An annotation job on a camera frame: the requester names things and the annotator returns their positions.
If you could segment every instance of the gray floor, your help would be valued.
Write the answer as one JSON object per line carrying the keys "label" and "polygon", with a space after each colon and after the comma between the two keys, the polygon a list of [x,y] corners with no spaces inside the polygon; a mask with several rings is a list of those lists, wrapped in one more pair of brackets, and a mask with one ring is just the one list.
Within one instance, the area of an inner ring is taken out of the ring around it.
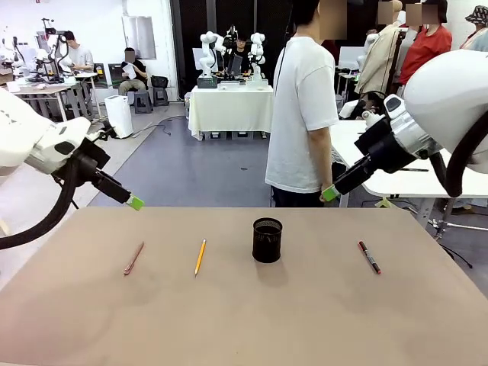
{"label": "gray floor", "polygon": [[[267,140],[198,142],[191,137],[188,122],[176,117],[162,122],[115,174],[118,181],[141,197],[147,206],[170,207],[269,207],[270,190],[264,183]],[[349,206],[372,207],[377,197],[363,188],[352,192]],[[418,205],[416,200],[399,207]],[[92,206],[117,206],[99,194]],[[488,210],[477,208],[480,214]],[[434,217],[440,218],[436,211]],[[451,222],[488,228],[488,217],[452,217]],[[465,270],[479,289],[488,296],[488,233],[448,229],[442,244],[456,250],[473,265]]]}

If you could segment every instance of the pencil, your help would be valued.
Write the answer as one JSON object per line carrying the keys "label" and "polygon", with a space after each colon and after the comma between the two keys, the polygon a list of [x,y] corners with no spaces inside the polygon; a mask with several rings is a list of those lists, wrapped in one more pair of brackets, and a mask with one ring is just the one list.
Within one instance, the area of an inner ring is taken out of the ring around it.
{"label": "pencil", "polygon": [[204,257],[204,252],[205,252],[205,246],[206,246],[206,244],[207,244],[207,240],[204,239],[204,241],[201,243],[200,255],[198,256],[197,267],[195,269],[195,277],[197,277],[198,271],[200,271],[201,259]]}
{"label": "pencil", "polygon": [[134,253],[134,257],[132,257],[132,260],[129,262],[127,267],[124,270],[124,276],[127,276],[131,273],[132,268],[134,267],[134,264],[136,263],[137,257],[139,257],[139,254],[141,250],[144,248],[144,242],[140,243],[139,247],[137,247],[136,252]]}

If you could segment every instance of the black mesh pen cup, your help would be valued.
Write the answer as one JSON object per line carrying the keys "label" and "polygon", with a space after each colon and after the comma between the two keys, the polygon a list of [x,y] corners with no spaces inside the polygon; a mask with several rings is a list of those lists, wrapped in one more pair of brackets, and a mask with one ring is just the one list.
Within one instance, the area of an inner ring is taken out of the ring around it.
{"label": "black mesh pen cup", "polygon": [[281,231],[283,225],[268,217],[254,222],[252,256],[261,263],[273,263],[281,257]]}

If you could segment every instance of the wall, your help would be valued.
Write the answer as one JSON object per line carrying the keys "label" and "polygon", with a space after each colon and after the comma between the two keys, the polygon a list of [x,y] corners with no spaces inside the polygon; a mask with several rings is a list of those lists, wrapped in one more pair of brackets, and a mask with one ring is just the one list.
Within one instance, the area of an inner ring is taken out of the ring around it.
{"label": "wall", "polygon": [[[53,26],[73,31],[77,41],[93,53],[96,63],[120,63],[124,60],[123,0],[0,0],[0,29],[9,26],[19,42],[34,45],[37,31],[43,30],[41,18],[54,19]],[[127,0],[128,15],[152,17],[156,60],[144,61],[149,74],[169,78],[170,100],[177,98],[175,49],[169,0]],[[117,94],[109,88],[97,89],[99,98]]]}
{"label": "wall", "polygon": [[476,5],[484,4],[480,0],[448,0],[448,23],[446,25],[452,33],[452,49],[458,50],[467,36],[474,32],[474,25],[466,21]]}

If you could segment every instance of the table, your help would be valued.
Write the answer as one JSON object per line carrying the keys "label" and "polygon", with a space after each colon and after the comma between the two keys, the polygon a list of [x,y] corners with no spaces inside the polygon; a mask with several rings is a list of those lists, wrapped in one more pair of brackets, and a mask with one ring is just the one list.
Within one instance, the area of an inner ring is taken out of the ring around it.
{"label": "table", "polygon": [[200,132],[271,132],[273,88],[256,90],[247,86],[234,89],[199,89],[191,92],[191,135],[200,139]]}
{"label": "table", "polygon": [[[75,78],[77,80],[90,79],[90,83],[92,86],[91,89],[93,91],[93,98],[95,100],[95,104],[97,105],[98,117],[101,118],[102,115],[101,115],[100,103],[98,103],[97,93],[95,92],[95,81],[93,80],[93,78],[97,75],[98,74],[96,72],[80,72],[78,75],[75,75]],[[85,95],[90,95],[90,93],[88,93],[88,89],[86,88],[85,83],[82,83],[82,87],[85,90]]]}
{"label": "table", "polygon": [[[342,120],[339,124],[331,127],[332,146],[348,167],[363,157],[354,143],[360,137],[359,133],[365,131],[365,127],[366,124],[363,120]],[[451,154],[445,150],[441,154],[447,165]],[[429,171],[387,174],[378,170],[363,183],[363,186],[366,191],[378,197],[388,197],[394,194],[398,197],[421,198],[422,203],[417,219],[426,227],[435,199],[448,198],[449,195],[439,183],[429,160],[416,160],[407,168],[428,169]],[[487,197],[488,175],[466,169],[463,177],[463,194],[460,198]],[[348,194],[342,196],[341,207],[347,207],[347,203]]]}
{"label": "table", "polygon": [[[259,217],[284,225],[273,265],[251,256]],[[0,361],[481,366],[487,324],[486,298],[403,210],[91,207],[0,292]]]}
{"label": "table", "polygon": [[[30,105],[35,101],[39,100],[56,100],[59,106],[59,112],[63,117],[63,121],[66,122],[68,119],[66,118],[66,112],[64,111],[64,103],[63,98],[61,97],[61,92],[67,92],[73,85],[66,85],[66,84],[52,84],[47,85],[45,89],[37,89],[34,85],[20,85],[21,90],[17,92],[13,92],[13,95],[26,95],[26,101],[30,102]],[[74,93],[69,99],[75,99]],[[44,117],[49,116],[47,112],[46,105],[44,103],[39,103],[39,107],[41,110],[41,114]]]}

